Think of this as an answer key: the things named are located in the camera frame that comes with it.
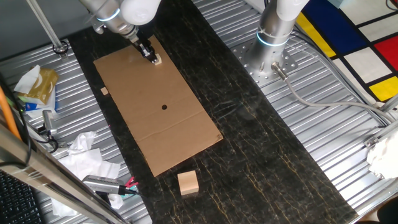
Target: cardboard sheet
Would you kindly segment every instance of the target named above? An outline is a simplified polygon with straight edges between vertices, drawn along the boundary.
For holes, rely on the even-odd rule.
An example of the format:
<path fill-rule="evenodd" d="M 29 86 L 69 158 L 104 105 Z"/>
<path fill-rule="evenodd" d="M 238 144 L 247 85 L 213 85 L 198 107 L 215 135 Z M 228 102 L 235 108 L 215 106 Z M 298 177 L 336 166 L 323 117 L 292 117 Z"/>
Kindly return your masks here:
<path fill-rule="evenodd" d="M 150 41 L 160 65 L 132 46 L 94 64 L 157 176 L 223 137 L 161 44 Z"/>

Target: yellow rectangle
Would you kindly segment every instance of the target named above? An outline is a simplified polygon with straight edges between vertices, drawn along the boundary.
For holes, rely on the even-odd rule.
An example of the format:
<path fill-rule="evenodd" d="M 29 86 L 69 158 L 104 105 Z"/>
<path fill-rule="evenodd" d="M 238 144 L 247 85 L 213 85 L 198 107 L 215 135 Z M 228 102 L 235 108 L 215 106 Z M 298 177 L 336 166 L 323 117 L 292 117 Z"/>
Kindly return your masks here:
<path fill-rule="evenodd" d="M 384 101 L 398 94 L 398 78 L 392 77 L 369 87 L 372 92 Z"/>
<path fill-rule="evenodd" d="M 333 57 L 336 53 L 330 48 L 328 43 L 322 38 L 314 26 L 308 19 L 300 12 L 297 18 L 297 23 L 300 27 L 311 37 L 311 39 L 321 48 L 328 57 Z"/>

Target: colorful mat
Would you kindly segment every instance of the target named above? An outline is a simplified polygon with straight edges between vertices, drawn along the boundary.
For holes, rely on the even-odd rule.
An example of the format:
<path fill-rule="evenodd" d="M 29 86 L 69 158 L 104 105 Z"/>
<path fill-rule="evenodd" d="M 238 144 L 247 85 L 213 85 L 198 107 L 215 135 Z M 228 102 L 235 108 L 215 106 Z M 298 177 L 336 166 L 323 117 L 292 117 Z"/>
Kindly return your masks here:
<path fill-rule="evenodd" d="M 385 102 L 398 94 L 398 11 L 385 0 L 346 1 L 310 0 L 297 22 L 371 103 Z"/>

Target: yellow object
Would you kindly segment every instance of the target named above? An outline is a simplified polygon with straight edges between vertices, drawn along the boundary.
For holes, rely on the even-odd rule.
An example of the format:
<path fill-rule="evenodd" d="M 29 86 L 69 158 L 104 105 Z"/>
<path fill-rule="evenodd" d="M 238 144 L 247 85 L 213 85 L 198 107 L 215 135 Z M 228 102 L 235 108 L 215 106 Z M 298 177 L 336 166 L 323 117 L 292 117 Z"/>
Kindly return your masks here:
<path fill-rule="evenodd" d="M 4 113 L 4 118 L 7 121 L 8 129 L 12 134 L 17 136 L 19 140 L 22 140 L 21 136 L 19 135 L 19 131 L 17 128 L 17 124 L 15 123 L 14 116 L 12 115 L 10 105 L 8 104 L 6 95 L 4 94 L 1 87 L 0 87 L 0 105 L 2 112 Z"/>
<path fill-rule="evenodd" d="M 308 21 L 308 19 L 301 12 L 298 15 L 297 23 L 328 57 L 333 57 L 336 55 L 336 53 L 330 48 L 330 46 L 326 43 L 326 41 L 322 38 L 310 21 Z"/>
<path fill-rule="evenodd" d="M 384 101 L 398 94 L 398 78 L 392 77 L 378 84 L 374 84 L 369 87 L 372 92 L 379 98 L 379 100 Z"/>
<path fill-rule="evenodd" d="M 55 89 L 58 74 L 54 69 L 40 68 L 39 77 L 33 84 L 28 94 L 18 93 L 18 97 L 25 103 L 45 105 L 50 98 L 51 92 Z"/>

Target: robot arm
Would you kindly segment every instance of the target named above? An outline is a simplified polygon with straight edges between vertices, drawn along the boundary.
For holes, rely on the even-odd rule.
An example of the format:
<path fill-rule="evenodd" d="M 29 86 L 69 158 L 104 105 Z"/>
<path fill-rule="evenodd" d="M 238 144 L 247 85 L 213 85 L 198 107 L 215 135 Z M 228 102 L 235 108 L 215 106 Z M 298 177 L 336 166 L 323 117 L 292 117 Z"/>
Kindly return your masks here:
<path fill-rule="evenodd" d="M 102 34 L 103 28 L 122 35 L 131 41 L 142 56 L 157 64 L 160 60 L 150 41 L 139 30 L 139 25 L 149 23 L 155 17 L 160 0 L 80 0 L 92 15 L 91 25 Z"/>
<path fill-rule="evenodd" d="M 286 42 L 297 16 L 309 0 L 271 0 L 263 11 L 256 40 L 247 51 L 247 66 L 259 75 L 274 73 L 271 65 L 282 63 Z"/>

